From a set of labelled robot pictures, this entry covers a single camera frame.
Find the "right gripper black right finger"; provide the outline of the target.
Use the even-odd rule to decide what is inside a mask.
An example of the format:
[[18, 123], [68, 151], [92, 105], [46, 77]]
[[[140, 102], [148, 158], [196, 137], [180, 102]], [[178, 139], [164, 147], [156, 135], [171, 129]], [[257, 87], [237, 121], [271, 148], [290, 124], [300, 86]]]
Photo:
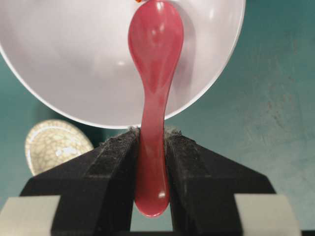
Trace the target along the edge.
[[267, 176], [165, 130], [173, 229], [186, 236], [297, 236], [285, 195]]

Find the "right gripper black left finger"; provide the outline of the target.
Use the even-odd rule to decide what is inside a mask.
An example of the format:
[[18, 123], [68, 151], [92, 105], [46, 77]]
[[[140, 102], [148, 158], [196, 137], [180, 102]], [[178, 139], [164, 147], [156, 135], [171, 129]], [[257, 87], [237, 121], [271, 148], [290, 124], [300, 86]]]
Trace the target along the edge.
[[110, 236], [128, 231], [139, 129], [31, 177], [0, 212], [3, 236]]

